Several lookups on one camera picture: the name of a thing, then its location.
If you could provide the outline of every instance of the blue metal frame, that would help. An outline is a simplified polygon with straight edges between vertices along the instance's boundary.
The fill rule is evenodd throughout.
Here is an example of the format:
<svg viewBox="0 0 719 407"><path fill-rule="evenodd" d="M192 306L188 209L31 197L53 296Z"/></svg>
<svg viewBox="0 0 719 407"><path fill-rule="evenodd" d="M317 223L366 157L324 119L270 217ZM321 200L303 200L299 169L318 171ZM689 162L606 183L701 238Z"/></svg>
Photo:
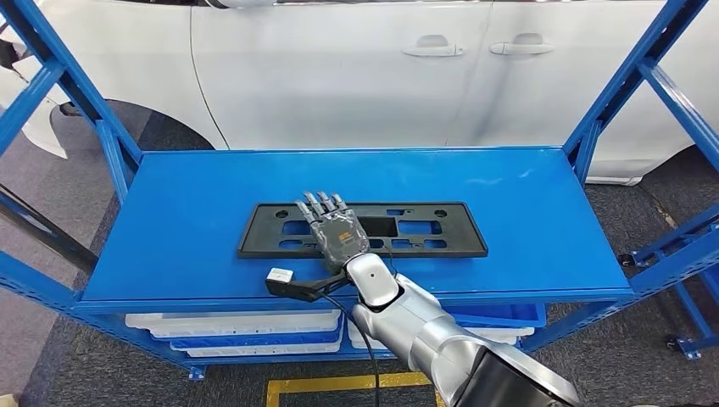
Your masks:
<svg viewBox="0 0 719 407"><path fill-rule="evenodd" d="M695 140L710 162L719 169L719 139L701 119L696 109L676 89L657 63L669 47L682 34L694 16L707 3L704 1L670 1L659 12L648 30L630 52L619 70L600 93L596 102L582 118L575 131L562 146L580 183L584 183L596 142L602 130L610 123L621 106L631 97L639 84L646 80L662 101L677 117ZM15 102L0 117L0 153L30 117L53 84L58 83L69 95L85 119L97 131L103 152L108 160L109 172L120 202L125 201L133 172L139 168L145 154L131 139L110 107L100 96L80 66L60 41L50 24L31 0L0 0L0 11L25 41L28 48L42 62L42 68ZM681 280L719 264L719 231L713 223L719 217L719 204L680 226L676 231L633 252L638 265L645 267L629 280L633 295L618 295L611 290L602 293L564 293L556 298L576 301L593 300L585 307L569 314L551 326L540 329L523 342L525 350L534 350L565 337L579 329L612 315L631 304L660 290L672 287ZM710 280L714 288L716 281ZM128 328L115 313L127 312L189 312L237 310L238 299L175 301L81 301L81 292L73 291L53 281L41 272L20 263L0 252L0 287L38 302L49 309L67 315L81 323L105 332L119 340L131 343L150 354L189 371L192 379L202 379L207 365L226 363L275 362L272 356L231 358L189 358L183 352L171 350L167 343L154 341L142 330ZM687 298L682 286L677 286L680 297ZM507 301L505 294L490 294L486 301ZM532 302L536 293L517 294L513 301ZM703 326L704 334L710 333ZM687 349L716 344L716 336L702 341L685 341ZM391 357L390 353L377 353ZM283 360L357 360L365 359L365 351L353 349L343 343L337 354L291 355Z"/></svg>
<svg viewBox="0 0 719 407"><path fill-rule="evenodd" d="M596 143L596 125L599 123L601 132L644 80L719 170L719 138L658 65L669 47L706 3L690 0L667 2L582 118L564 146L570 161L575 163L580 181L584 181L586 176L587 154L594 150L594 145L585 148L583 144ZM711 329L691 302L681 281L719 264L719 231L716 231L714 224L717 218L719 204L667 233L655 243L632 252L636 265L644 267L643 271L629 280L636 293L633 298L589 304L553 325L537 330L522 343L522 347L527 351L541 348L672 286L676 287L679 297L705 334L705 340L700 341L700 346L716 344L719 341L712 336ZM697 343L680 339L679 346L690 359L697 357Z"/></svg>

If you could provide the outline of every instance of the robot finger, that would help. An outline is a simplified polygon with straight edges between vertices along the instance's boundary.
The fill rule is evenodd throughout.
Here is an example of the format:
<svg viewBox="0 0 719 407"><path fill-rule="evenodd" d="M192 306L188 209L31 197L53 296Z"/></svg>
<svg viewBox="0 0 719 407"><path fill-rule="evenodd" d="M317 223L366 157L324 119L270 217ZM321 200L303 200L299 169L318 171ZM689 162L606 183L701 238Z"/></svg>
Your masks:
<svg viewBox="0 0 719 407"><path fill-rule="evenodd" d="M312 205L312 209L315 210L315 213L318 216L322 216L322 214L325 213L325 210L322 208L322 205L320 205L319 202L317 202L317 198L315 198L315 195L312 195L310 192L305 192L304 197L307 198L309 201L309 204Z"/></svg>
<svg viewBox="0 0 719 407"><path fill-rule="evenodd" d="M309 210L309 208L304 202L298 199L294 201L294 203L299 208L299 211L302 212L302 216L304 216L304 218L307 220L307 223L312 223L316 220L315 217L312 215L312 211Z"/></svg>
<svg viewBox="0 0 719 407"><path fill-rule="evenodd" d="M339 194L333 193L332 199L334 199L335 204L337 204L339 210L347 209L347 204L339 197Z"/></svg>
<svg viewBox="0 0 719 407"><path fill-rule="evenodd" d="M318 191L317 196L320 197L322 203L327 207L327 212L333 212L337 210L335 204L332 203L332 201L329 197L327 197L327 194L324 191Z"/></svg>

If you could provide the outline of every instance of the blue metal shelving unit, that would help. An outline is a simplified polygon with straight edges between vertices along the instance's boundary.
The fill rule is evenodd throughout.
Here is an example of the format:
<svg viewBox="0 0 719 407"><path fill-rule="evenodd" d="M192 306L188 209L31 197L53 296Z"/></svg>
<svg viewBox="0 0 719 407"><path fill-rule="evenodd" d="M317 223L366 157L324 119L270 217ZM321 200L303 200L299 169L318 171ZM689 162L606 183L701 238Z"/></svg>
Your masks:
<svg viewBox="0 0 719 407"><path fill-rule="evenodd" d="M0 11L42 62L0 117L0 153L57 82L96 129L122 203L84 290L2 252L0 286L182 366L191 378L203 378L212 364L364 359L347 338L336 354L190 358L125 326L122 316L331 308L324 300L274 298L265 289L270 267L314 280L325 273L320 261L237 258L257 202L291 202L303 190L338 191L355 202L456 200L477 219L490 255L394 265L448 306L588 303L523 342L526 350L540 348L719 262L719 232L690 221L635 252L632 260L645 270L627 280L582 190L599 134L644 80L719 165L716 134L657 65L705 3L667 2L564 146L151 152L132 141L36 5L0 0ZM15 201L0 196L0 205L35 219ZM336 295L351 304L356 293L345 287Z"/></svg>

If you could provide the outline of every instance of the yellow floor marking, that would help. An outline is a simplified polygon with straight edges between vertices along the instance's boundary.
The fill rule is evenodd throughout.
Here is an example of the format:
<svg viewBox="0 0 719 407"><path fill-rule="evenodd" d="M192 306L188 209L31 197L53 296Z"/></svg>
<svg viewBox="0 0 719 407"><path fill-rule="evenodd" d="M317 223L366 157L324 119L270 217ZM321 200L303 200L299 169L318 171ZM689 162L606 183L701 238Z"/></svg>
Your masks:
<svg viewBox="0 0 719 407"><path fill-rule="evenodd" d="M380 387L424 386L427 384L431 383L425 375L420 372L386 373L380 375ZM270 380L267 382L267 407L280 407L280 394L282 393L361 390L364 388L374 388L374 386L375 377L373 375ZM436 392L434 394L437 407L445 407L439 394Z"/></svg>

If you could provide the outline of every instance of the blue storage bin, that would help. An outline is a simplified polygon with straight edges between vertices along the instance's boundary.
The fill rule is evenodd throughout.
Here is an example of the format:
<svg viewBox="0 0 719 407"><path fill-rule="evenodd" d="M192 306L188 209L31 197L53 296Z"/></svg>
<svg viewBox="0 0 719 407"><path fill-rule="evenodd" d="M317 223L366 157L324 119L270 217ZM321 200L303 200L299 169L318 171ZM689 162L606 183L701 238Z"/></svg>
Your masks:
<svg viewBox="0 0 719 407"><path fill-rule="evenodd" d="M220 348L229 346L297 345L306 343L335 343L342 334L343 324L334 331L228 335L214 337L163 337L174 348Z"/></svg>
<svg viewBox="0 0 719 407"><path fill-rule="evenodd" d="M547 325L544 304L443 306L463 327L539 328Z"/></svg>

